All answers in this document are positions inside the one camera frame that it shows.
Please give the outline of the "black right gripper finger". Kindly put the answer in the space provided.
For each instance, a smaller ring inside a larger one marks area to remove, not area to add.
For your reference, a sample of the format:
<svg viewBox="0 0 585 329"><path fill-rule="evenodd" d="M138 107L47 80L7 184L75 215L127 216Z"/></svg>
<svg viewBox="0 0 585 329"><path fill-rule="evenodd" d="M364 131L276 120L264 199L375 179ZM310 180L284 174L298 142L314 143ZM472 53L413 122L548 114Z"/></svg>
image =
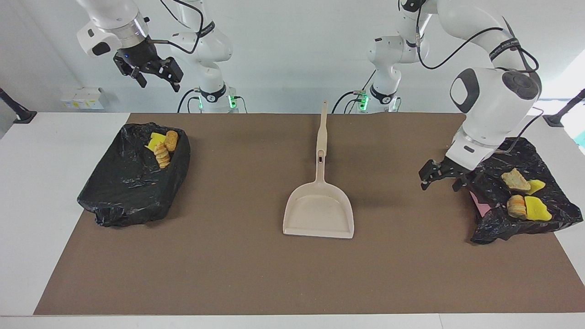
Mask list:
<svg viewBox="0 0 585 329"><path fill-rule="evenodd" d="M167 81L174 92L180 91L180 83L183 78L183 71L173 57L159 59L155 61L155 75L160 79Z"/></svg>
<svg viewBox="0 0 585 329"><path fill-rule="evenodd" d="M117 68L119 69L121 75L130 77L134 79L141 88L145 88L147 85L147 81L142 75L139 67L132 67L131 65L127 64L122 58L113 58L113 61Z"/></svg>

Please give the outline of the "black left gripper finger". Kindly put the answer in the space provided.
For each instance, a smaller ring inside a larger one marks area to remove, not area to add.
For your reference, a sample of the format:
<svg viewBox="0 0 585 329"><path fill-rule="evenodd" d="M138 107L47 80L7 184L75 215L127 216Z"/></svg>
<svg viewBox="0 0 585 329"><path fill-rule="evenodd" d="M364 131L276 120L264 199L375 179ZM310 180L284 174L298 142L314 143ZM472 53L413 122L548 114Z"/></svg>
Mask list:
<svg viewBox="0 0 585 329"><path fill-rule="evenodd" d="M463 187L474 184L474 182L480 179L482 175L484 175L483 168L476 168L474 171L470 171L468 173L460 173L460 175L456 177L455 182L452 185L452 190L454 192L458 192Z"/></svg>
<svg viewBox="0 0 585 329"><path fill-rule="evenodd" d="M434 181L443 179L441 174L441 162L428 160L419 170L420 187L426 191Z"/></svg>

